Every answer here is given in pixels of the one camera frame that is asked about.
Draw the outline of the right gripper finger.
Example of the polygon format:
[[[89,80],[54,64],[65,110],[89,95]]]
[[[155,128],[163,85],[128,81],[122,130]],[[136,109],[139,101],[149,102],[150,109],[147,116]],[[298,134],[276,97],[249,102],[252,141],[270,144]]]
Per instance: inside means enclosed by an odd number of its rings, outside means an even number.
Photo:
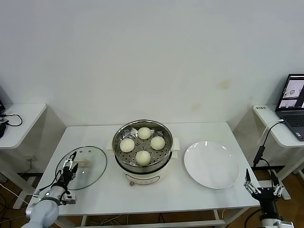
[[[274,190],[274,195],[277,197],[280,197],[284,186],[281,183],[281,181],[279,180],[279,178],[277,177],[277,174],[275,171],[272,171],[272,186],[273,186],[273,190]]]
[[[246,169],[244,187],[249,192],[249,194],[259,194],[260,193],[260,190],[252,183],[248,169]]]

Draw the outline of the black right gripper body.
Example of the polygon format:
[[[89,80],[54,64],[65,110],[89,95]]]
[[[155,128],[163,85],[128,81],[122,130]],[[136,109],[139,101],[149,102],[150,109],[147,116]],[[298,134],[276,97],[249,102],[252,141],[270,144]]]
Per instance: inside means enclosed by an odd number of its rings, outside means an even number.
[[[276,201],[279,196],[271,188],[258,188],[256,200],[258,200],[264,214],[277,214]]]

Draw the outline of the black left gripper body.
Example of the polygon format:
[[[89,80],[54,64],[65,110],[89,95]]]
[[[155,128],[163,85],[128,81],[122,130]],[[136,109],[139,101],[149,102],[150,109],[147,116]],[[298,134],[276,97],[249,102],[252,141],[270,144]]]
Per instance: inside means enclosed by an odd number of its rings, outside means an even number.
[[[63,168],[63,174],[62,174],[63,185],[65,187],[67,187],[68,184],[70,183],[70,181],[72,181],[75,176],[76,176],[76,174],[72,173],[72,168],[71,169],[68,167]]]

